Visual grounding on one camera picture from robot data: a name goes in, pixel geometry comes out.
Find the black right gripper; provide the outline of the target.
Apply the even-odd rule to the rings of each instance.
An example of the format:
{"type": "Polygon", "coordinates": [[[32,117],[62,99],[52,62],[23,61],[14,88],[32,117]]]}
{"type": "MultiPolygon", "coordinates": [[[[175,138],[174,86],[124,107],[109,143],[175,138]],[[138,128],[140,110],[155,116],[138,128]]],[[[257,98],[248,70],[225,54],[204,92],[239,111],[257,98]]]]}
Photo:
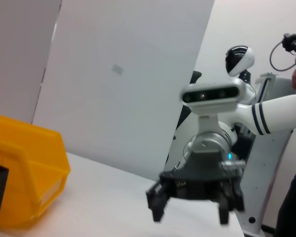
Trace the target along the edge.
{"type": "Polygon", "coordinates": [[[223,160],[221,152],[191,153],[182,167],[164,171],[147,191],[148,208],[154,222],[160,222],[168,200],[218,199],[221,225],[229,223],[229,212],[243,212],[240,181],[245,162],[223,160]]]}

